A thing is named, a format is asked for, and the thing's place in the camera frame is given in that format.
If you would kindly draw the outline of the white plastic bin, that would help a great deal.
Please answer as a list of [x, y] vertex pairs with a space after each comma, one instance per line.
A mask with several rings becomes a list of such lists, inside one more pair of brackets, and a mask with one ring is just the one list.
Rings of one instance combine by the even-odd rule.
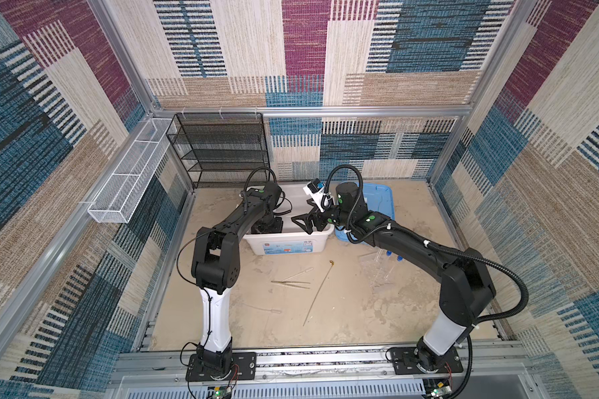
[[306, 183], [281, 184], [286, 198], [279, 212], [290, 210], [289, 214], [281, 216], [282, 231], [273, 234], [245, 234], [246, 241], [256, 255], [271, 254], [311, 254], [324, 250], [327, 239], [334, 233], [334, 226], [328, 224], [322, 231], [314, 228], [312, 234], [307, 234], [291, 220], [292, 216], [309, 213], [312, 206], [307, 203], [310, 196], [304, 192]]

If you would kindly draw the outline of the metal tweezers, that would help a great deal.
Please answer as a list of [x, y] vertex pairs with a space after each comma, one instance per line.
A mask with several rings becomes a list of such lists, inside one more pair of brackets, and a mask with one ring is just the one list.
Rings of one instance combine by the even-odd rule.
[[271, 280], [271, 283], [279, 285], [279, 286], [283, 286], [283, 287], [292, 288], [292, 289], [309, 289], [310, 288], [310, 282], [304, 282], [304, 281]]

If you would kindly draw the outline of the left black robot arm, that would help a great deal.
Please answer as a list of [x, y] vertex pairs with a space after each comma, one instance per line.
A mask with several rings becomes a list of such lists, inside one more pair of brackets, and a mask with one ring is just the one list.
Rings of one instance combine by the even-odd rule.
[[202, 298], [202, 336], [189, 369], [215, 378], [233, 370], [232, 335], [229, 325], [231, 289], [241, 272], [240, 243], [248, 234], [279, 234], [282, 214], [276, 210], [284, 191], [268, 166], [251, 171], [241, 191], [241, 202], [219, 224], [201, 228], [194, 244], [189, 281]]

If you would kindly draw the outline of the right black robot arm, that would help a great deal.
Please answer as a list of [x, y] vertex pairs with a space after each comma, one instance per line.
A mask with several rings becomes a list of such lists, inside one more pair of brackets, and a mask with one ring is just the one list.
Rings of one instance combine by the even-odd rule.
[[[469, 339], [479, 324], [520, 314], [529, 302], [527, 285], [512, 270], [484, 259], [474, 249], [459, 250], [435, 243], [368, 208], [364, 182], [344, 182], [329, 190], [330, 180], [313, 179], [305, 187], [312, 209], [293, 217], [307, 234], [329, 225], [346, 233], [351, 244], [367, 244], [402, 257], [419, 267], [440, 284], [439, 315], [419, 339], [414, 349], [417, 368], [422, 373], [441, 369], [453, 346]], [[495, 314], [484, 310], [497, 292], [491, 269], [506, 275], [517, 285], [520, 299], [511, 309]]]

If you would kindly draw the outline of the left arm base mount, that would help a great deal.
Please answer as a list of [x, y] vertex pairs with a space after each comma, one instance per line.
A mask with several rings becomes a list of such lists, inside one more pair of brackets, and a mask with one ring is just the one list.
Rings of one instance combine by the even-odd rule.
[[211, 382], [214, 379], [228, 382], [254, 380], [256, 376], [256, 352], [210, 352], [193, 354], [186, 369], [187, 382]]

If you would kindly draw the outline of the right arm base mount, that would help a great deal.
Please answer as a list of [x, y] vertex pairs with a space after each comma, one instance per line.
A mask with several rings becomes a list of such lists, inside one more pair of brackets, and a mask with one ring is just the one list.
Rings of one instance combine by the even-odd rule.
[[425, 347], [391, 347], [385, 353], [396, 375], [462, 373], [464, 366], [455, 347], [438, 355]]

